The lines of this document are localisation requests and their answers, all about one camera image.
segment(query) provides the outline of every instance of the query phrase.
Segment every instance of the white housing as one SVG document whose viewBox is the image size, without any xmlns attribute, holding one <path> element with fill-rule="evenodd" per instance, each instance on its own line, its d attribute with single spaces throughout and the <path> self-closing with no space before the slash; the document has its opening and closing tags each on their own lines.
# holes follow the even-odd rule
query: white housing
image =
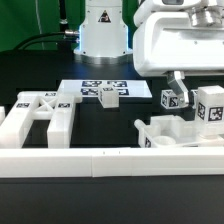
<svg viewBox="0 0 224 224">
<path fill-rule="evenodd" d="M 117 58 L 129 53 L 128 27 L 122 19 L 122 0 L 86 0 L 77 55 Z"/>
</svg>

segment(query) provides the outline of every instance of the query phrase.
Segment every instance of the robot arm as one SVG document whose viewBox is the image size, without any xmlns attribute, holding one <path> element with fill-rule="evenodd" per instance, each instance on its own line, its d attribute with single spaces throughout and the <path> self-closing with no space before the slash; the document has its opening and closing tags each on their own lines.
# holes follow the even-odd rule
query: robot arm
<svg viewBox="0 0 224 224">
<path fill-rule="evenodd" d="M 224 70 L 223 8 L 219 0 L 145 0 L 134 16 L 136 71 L 145 77 L 167 75 L 179 105 L 187 106 L 184 75 Z"/>
</svg>

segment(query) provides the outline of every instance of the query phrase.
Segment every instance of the white plastic fixture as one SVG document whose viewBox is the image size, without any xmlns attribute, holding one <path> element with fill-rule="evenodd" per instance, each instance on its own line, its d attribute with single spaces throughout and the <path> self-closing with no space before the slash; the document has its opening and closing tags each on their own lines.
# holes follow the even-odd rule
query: white plastic fixture
<svg viewBox="0 0 224 224">
<path fill-rule="evenodd" d="M 152 117 L 150 125 L 135 121 L 139 145 L 143 148 L 224 146 L 224 89 L 200 87 L 195 119 L 179 116 Z"/>
<path fill-rule="evenodd" d="M 0 148 L 21 148 L 34 120 L 50 120 L 49 148 L 69 148 L 75 105 L 81 93 L 21 92 L 0 126 Z"/>
</svg>

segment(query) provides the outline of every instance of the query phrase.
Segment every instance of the white bracket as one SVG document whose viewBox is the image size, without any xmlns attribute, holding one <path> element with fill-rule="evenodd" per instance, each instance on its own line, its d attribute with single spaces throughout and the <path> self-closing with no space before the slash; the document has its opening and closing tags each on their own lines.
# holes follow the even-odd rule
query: white bracket
<svg viewBox="0 0 224 224">
<path fill-rule="evenodd" d="M 75 105 L 81 93 L 21 92 L 0 126 L 0 148 L 21 148 L 34 120 L 50 120 L 49 148 L 69 148 Z"/>
</svg>

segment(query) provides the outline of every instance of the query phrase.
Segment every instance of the white plastic block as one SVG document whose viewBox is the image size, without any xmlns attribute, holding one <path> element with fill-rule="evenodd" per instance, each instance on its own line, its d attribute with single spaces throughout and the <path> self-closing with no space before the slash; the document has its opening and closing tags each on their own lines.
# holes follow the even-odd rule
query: white plastic block
<svg viewBox="0 0 224 224">
<path fill-rule="evenodd" d="M 75 116 L 75 95 L 61 94 L 47 130 L 48 148 L 69 148 Z"/>
<path fill-rule="evenodd" d="M 104 108 L 119 107 L 119 93 L 112 85 L 100 85 L 98 99 Z"/>
<path fill-rule="evenodd" d="M 2 148 L 21 148 L 33 123 L 32 111 L 39 106 L 37 96 L 21 96 L 0 126 Z"/>
<path fill-rule="evenodd" d="M 91 177 L 88 149 L 1 149 L 0 177 Z"/>
<path fill-rule="evenodd" d="M 92 157 L 92 176 L 131 176 L 132 156 L 121 149 L 100 149 Z"/>
<path fill-rule="evenodd" d="M 220 86 L 200 87 L 195 120 L 201 135 L 224 133 L 224 89 Z"/>
<path fill-rule="evenodd" d="M 178 99 L 173 90 L 162 90 L 161 105 L 166 109 L 179 108 Z"/>
</svg>

